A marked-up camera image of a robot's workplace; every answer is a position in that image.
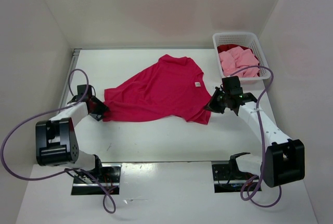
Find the magenta t shirt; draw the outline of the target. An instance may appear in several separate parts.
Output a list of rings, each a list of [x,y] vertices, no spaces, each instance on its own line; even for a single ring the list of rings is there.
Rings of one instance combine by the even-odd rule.
[[[169,116],[206,125],[211,113],[204,109],[211,96],[203,71],[189,57],[164,55],[116,88],[104,91],[104,122],[146,122]]]

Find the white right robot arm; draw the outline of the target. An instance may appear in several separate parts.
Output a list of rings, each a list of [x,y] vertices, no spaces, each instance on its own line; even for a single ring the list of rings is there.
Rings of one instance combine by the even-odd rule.
[[[304,179],[304,144],[283,133],[258,105],[252,93],[236,89],[233,94],[217,87],[204,108],[220,114],[230,109],[249,126],[262,145],[261,157],[248,152],[232,155],[229,164],[233,173],[262,176],[270,188]]]

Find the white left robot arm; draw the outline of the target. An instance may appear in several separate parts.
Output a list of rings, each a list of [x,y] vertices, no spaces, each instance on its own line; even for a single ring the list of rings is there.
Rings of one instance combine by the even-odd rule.
[[[84,169],[94,177],[100,177],[101,161],[97,155],[80,150],[75,126],[87,116],[101,121],[109,108],[94,95],[86,95],[81,102],[79,99],[75,95],[67,103],[67,109],[36,124],[36,160],[40,166]]]

